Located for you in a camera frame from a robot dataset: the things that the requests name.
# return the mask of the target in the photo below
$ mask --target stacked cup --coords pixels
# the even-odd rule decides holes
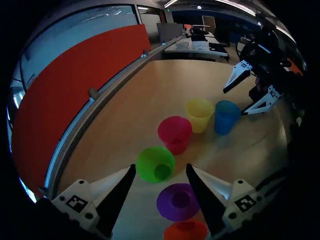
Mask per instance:
[[[174,171],[173,155],[183,153],[190,142],[192,132],[203,133],[214,113],[213,104],[206,99],[193,99],[186,104],[187,119],[172,116],[163,120],[158,127],[158,136],[166,148],[153,146],[142,151],[137,159],[137,172],[148,182],[167,181]],[[230,132],[240,118],[240,109],[230,101],[216,104],[216,133],[225,135]],[[177,183],[168,186],[157,199],[159,213],[176,223],[164,233],[164,239],[203,240],[208,233],[205,224],[192,219],[200,207],[191,186]]]

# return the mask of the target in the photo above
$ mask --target office desk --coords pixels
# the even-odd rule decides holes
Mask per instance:
[[[59,191],[79,178],[97,181],[135,163],[150,146],[164,146],[158,125],[169,116],[186,116],[192,98],[213,103],[231,100],[241,108],[251,102],[250,77],[223,94],[232,72],[228,64],[195,60],[148,63],[125,84],[98,114],[74,150],[60,181]],[[228,182],[243,178],[253,186],[287,164],[287,138],[279,111],[243,116],[227,136],[214,133],[214,117],[203,134],[193,134],[186,152],[175,156],[173,177],[149,183],[137,174],[114,226],[113,240],[162,239],[172,222],[157,211],[158,194],[167,186],[186,182],[187,163]],[[203,221],[201,211],[196,215]]]
[[[165,53],[199,53],[199,54],[212,54],[216,56],[223,56],[228,57],[228,53],[226,51],[210,51],[209,49],[209,42],[219,44],[219,42],[215,38],[206,37],[207,40],[207,50],[195,50],[192,47],[192,40],[191,38],[183,38],[176,42],[175,44],[171,45],[170,47],[164,50]],[[177,48],[177,43],[181,42],[188,42],[188,48]]]

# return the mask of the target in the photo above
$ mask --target orange cup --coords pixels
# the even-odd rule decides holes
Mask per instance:
[[[193,218],[176,222],[166,229],[164,240],[204,240],[208,235],[208,227]]]

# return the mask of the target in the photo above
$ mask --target blue cup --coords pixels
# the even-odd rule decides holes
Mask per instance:
[[[214,130],[216,133],[226,135],[233,128],[241,116],[241,110],[230,101],[220,101],[216,104]]]

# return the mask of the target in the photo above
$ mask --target purple cup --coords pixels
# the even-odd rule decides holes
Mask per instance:
[[[159,213],[171,221],[184,221],[192,218],[200,210],[190,184],[177,183],[165,188],[158,196]]]

